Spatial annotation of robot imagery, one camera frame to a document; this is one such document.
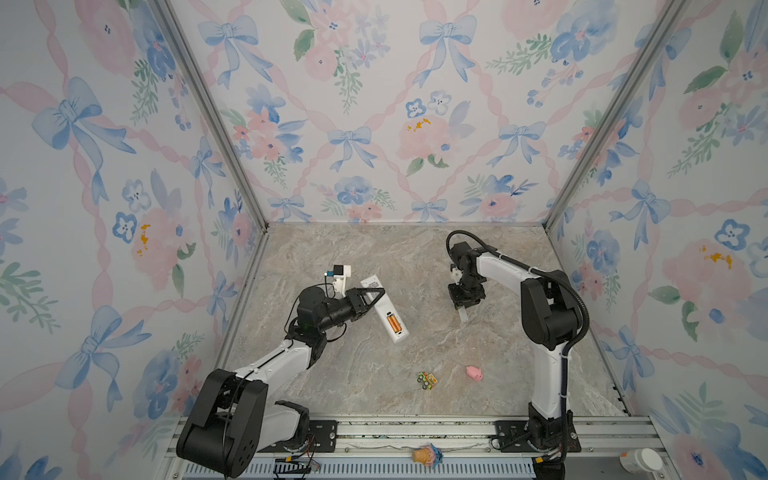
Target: pink toy pig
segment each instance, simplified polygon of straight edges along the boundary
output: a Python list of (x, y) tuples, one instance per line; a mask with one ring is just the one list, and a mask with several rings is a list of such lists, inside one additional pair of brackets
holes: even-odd
[(471, 365), (468, 366), (467, 375), (469, 376), (469, 378), (475, 380), (476, 382), (479, 382), (480, 380), (482, 380), (482, 372), (476, 366), (471, 366)]

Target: marble surface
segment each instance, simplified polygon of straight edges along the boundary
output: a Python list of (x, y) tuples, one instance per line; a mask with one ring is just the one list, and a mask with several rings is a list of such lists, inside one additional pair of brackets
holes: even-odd
[[(541, 227), (464, 227), (501, 252), (543, 270), (559, 268)], [(271, 228), (257, 286), (233, 342), (229, 369), (266, 355), (284, 337), (296, 295), (322, 282), (334, 263), (352, 265), (347, 288), (374, 273), (410, 336), (392, 343), (375, 312), (349, 324), (311, 369), (270, 393), (314, 412), (439, 415), (527, 415), (533, 393), (531, 342), (520, 322), (520, 299), (498, 283), (467, 310), (462, 325), (448, 295), (450, 260), (439, 225), (279, 225)], [(456, 241), (467, 237), (454, 237)], [(329, 338), (340, 332), (331, 330)], [(624, 415), (592, 335), (573, 350), (571, 408), (575, 415)], [(482, 369), (475, 382), (466, 366)], [(431, 391), (420, 371), (439, 381)]]

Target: floral wallpaper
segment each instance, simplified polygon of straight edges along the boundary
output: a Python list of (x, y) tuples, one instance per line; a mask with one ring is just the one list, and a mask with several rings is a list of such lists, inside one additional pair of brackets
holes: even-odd
[(0, 12), (0, 478), (153, 478), (258, 227), (147, 4)]
[(766, 51), (766, 0), (692, 0), (550, 230), (684, 480), (768, 478)]
[(171, 3), (268, 220), (350, 223), (543, 221), (664, 7)]

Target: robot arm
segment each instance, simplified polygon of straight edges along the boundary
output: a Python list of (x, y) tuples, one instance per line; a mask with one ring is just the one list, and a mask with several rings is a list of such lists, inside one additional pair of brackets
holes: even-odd
[(309, 411), (290, 402), (268, 406), (269, 390), (314, 365), (328, 343), (326, 331), (358, 320), (383, 295), (383, 288), (352, 288), (345, 297), (335, 299), (318, 286), (304, 289), (297, 317), (275, 350), (234, 372), (217, 369), (206, 378), (179, 437), (177, 455), (237, 477), (253, 454), (268, 445), (301, 448)]
[[(457, 233), (474, 237), (481, 246), (472, 249), (466, 242), (460, 242), (450, 247), (450, 238)], [(482, 284), (489, 278), (520, 296), (523, 330), (534, 343), (535, 386), (528, 407), (528, 438), (537, 449), (556, 448), (572, 417), (567, 399), (562, 398), (568, 374), (563, 354), (569, 343), (586, 334), (586, 329), (584, 333), (579, 331), (583, 303), (574, 297), (565, 273), (533, 269), (501, 255), (471, 233), (463, 230), (450, 233), (446, 249), (453, 262), (451, 271), (455, 283), (449, 285), (449, 292), (456, 309), (480, 303), (485, 298)]]

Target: ice cream toy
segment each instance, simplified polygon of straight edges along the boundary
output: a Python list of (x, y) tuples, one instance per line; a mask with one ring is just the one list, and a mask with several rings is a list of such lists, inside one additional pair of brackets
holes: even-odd
[(413, 452), (413, 461), (431, 468), (442, 463), (442, 452), (430, 443), (426, 447)]

